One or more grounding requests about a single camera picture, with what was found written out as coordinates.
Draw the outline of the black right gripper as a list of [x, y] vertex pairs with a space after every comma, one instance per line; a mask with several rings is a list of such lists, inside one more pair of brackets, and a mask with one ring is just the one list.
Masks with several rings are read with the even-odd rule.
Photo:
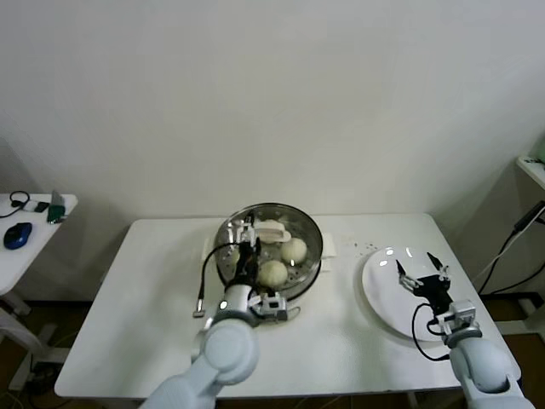
[[401, 262], [396, 261], [399, 275], [399, 283], [409, 292], [414, 291], [416, 297], [425, 298], [434, 312], [447, 312], [452, 303], [449, 295], [450, 289], [450, 267], [443, 264], [436, 256], [428, 252], [427, 256], [438, 274], [428, 275], [414, 279], [404, 270]]

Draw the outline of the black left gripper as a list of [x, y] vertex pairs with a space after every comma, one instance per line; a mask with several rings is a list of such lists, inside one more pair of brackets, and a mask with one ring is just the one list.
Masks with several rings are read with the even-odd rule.
[[238, 245], [239, 258], [232, 284], [255, 287], [261, 254], [261, 242], [255, 227], [255, 212], [250, 210], [245, 221], [243, 219], [229, 221], [227, 223], [227, 237], [229, 243], [240, 243]]

